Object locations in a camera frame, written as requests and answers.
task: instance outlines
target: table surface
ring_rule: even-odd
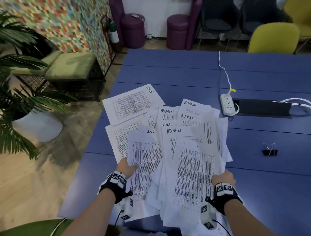
[[[311,100],[309,58],[310,55],[221,52],[220,63],[237,90],[231,93],[233,98]],[[219,96],[228,91],[226,75],[218,68],[218,52],[139,49],[128,51],[110,97],[148,83],[167,106],[179,106],[186,98],[221,109]],[[311,112],[293,107],[290,113],[292,119],[230,117],[227,145],[234,161],[226,166],[233,172],[238,192],[255,217],[278,235],[308,235]],[[96,197],[104,177],[116,169],[107,125],[103,111],[58,216],[76,218]],[[276,143],[278,156],[263,156],[262,143]],[[110,223],[116,216],[114,210]],[[159,216],[125,226],[168,230]]]

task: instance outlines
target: power strip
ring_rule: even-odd
[[[222,107],[222,112],[226,116],[233,116],[235,115],[235,108],[232,101],[232,97],[230,94],[222,94],[220,95],[220,102]]]

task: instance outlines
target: hand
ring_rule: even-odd
[[[126,157],[126,158],[121,159],[116,171],[122,172],[126,176],[126,179],[128,179],[134,174],[137,168],[138,168],[138,165],[129,166],[128,158]]]
[[[212,177],[212,183],[214,187],[218,183],[227,183],[232,184],[232,186],[235,188],[236,181],[233,178],[233,174],[230,171],[225,170],[225,172],[222,173],[221,175],[214,175]]]

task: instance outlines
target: wooden floor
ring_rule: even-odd
[[[151,41],[146,41],[144,47],[166,49],[166,40]],[[230,42],[228,50],[245,52],[247,49],[245,42],[239,42],[237,48],[234,46],[235,42]],[[225,42],[215,40],[203,40],[200,45],[200,50],[224,49]],[[308,53],[310,49],[307,45],[300,53]],[[122,64],[125,56],[118,54],[114,64]],[[120,67],[111,65],[102,98],[108,97]],[[11,86],[18,85],[12,78]],[[102,109],[101,102],[79,102],[72,104],[66,115],[55,114],[64,123],[63,131],[47,143],[32,139],[41,150],[37,161],[29,160],[24,153],[0,155],[0,231],[56,218]]]

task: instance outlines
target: binder clip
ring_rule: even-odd
[[[277,156],[277,149],[275,149],[276,144],[272,144],[271,149],[267,144],[262,145],[265,147],[265,150],[262,151],[265,156]]]

